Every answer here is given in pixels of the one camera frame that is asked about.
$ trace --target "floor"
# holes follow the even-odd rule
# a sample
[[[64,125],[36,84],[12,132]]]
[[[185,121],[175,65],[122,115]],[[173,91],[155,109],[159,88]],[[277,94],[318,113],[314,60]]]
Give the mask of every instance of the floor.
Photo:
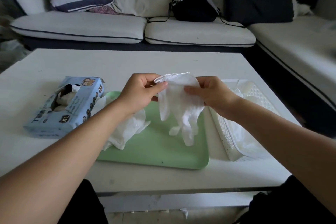
[[[239,207],[210,209],[152,211],[135,213],[108,213],[109,224],[232,224]]]

